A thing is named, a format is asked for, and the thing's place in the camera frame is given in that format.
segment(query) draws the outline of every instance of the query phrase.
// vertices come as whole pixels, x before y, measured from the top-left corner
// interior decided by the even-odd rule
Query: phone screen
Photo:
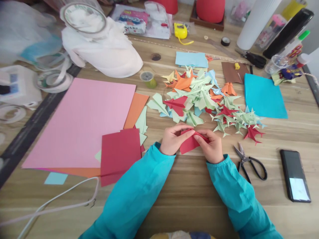
[[[290,200],[310,202],[310,194],[299,153],[297,151],[281,150],[280,154]]]

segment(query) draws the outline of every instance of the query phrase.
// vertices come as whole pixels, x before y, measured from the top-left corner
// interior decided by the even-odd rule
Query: black cylinder
[[[263,55],[271,59],[273,55],[280,52],[307,25],[313,15],[312,11],[301,9],[263,52]]]

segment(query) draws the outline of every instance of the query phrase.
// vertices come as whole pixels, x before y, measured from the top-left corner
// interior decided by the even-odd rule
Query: black scissors
[[[255,67],[259,69],[263,69],[267,63],[266,58],[260,55],[256,55],[249,51],[243,51],[238,49],[235,49],[235,51],[238,52],[242,57],[246,58],[251,64],[253,64]]]
[[[261,161],[259,161],[258,159],[252,158],[252,157],[248,157],[248,158],[247,158],[247,157],[245,156],[244,149],[243,149],[243,147],[242,147],[242,145],[241,145],[240,143],[239,143],[240,151],[239,151],[235,146],[234,146],[234,148],[235,148],[237,154],[239,155],[239,157],[241,158],[241,161],[238,162],[237,170],[238,170],[238,172],[239,172],[240,168],[243,169],[243,171],[244,171],[244,173],[245,173],[245,175],[246,175],[247,181],[248,181],[250,184],[252,184],[252,183],[250,182],[250,178],[249,178],[249,176],[248,176],[248,174],[247,174],[247,172],[246,172],[246,170],[245,170],[245,168],[244,168],[244,163],[247,162],[247,161],[250,162],[250,164],[252,165],[252,167],[253,167],[255,173],[257,174],[258,178],[260,178],[261,180],[266,180],[266,179],[267,179],[267,170],[266,170],[265,166],[263,165],[263,163],[262,163]],[[263,168],[264,175],[265,175],[263,178],[262,178],[262,177],[260,176],[260,174],[258,173],[258,171],[257,171],[257,169],[256,169],[256,167],[255,167],[255,165],[254,165],[254,163],[253,163],[253,161],[255,161],[255,162],[257,162],[258,164],[260,164],[260,166]]]

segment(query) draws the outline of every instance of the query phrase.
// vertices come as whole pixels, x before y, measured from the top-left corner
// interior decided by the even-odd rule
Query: teal sleeve
[[[282,238],[262,205],[253,186],[237,171],[228,154],[219,164],[207,162],[210,178],[228,208],[228,215],[241,239]]]
[[[175,155],[163,155],[156,142],[115,184],[103,212],[80,239],[130,239],[156,201]]]

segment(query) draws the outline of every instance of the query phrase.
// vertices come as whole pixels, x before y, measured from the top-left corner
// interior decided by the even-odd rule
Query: hand
[[[162,154],[166,154],[166,155],[176,154],[181,144],[195,133],[194,130],[190,130],[186,132],[185,134],[181,135],[180,131],[182,129],[193,129],[193,128],[194,127],[189,126],[185,123],[178,123],[177,125],[171,128],[166,128],[159,151]]]
[[[222,139],[218,137],[214,132],[208,129],[201,129],[197,131],[204,137],[208,138],[210,143],[198,136],[194,135],[194,138],[199,143],[200,147],[203,149],[204,155],[208,162],[212,164],[218,164],[224,160],[223,150],[222,150]]]

